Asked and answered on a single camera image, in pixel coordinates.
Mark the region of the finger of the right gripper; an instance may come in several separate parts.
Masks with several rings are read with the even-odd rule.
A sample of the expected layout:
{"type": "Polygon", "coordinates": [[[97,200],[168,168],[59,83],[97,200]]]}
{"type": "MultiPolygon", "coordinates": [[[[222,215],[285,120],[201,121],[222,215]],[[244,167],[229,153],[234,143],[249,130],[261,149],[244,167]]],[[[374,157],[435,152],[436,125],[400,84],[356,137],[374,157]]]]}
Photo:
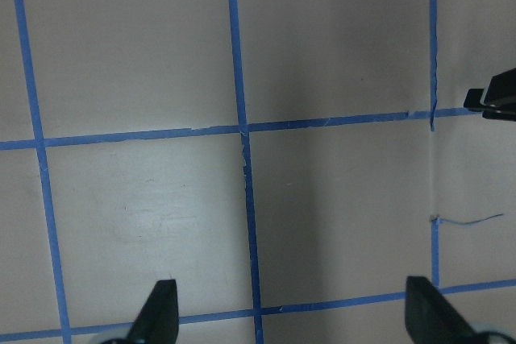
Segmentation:
{"type": "Polygon", "coordinates": [[[491,120],[515,120],[516,69],[493,76],[483,89],[470,89],[463,107],[482,118],[491,120]]]}

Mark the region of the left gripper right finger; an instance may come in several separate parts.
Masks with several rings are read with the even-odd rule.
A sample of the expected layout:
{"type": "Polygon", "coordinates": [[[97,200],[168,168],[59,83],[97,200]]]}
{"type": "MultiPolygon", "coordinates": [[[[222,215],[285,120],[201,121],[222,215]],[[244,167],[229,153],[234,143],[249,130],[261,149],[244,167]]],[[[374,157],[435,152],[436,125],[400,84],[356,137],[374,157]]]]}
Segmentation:
{"type": "Polygon", "coordinates": [[[406,278],[405,328],[412,343],[466,343],[476,331],[424,276],[406,278]]]}

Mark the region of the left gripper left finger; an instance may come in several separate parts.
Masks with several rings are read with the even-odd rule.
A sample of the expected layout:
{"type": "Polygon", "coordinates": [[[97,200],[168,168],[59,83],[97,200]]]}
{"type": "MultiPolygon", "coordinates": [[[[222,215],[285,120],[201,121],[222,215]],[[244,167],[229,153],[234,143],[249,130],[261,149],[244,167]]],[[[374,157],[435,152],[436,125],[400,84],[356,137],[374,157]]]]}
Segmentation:
{"type": "Polygon", "coordinates": [[[158,280],[124,341],[174,344],[177,341],[178,333],[177,282],[175,280],[158,280]]]}

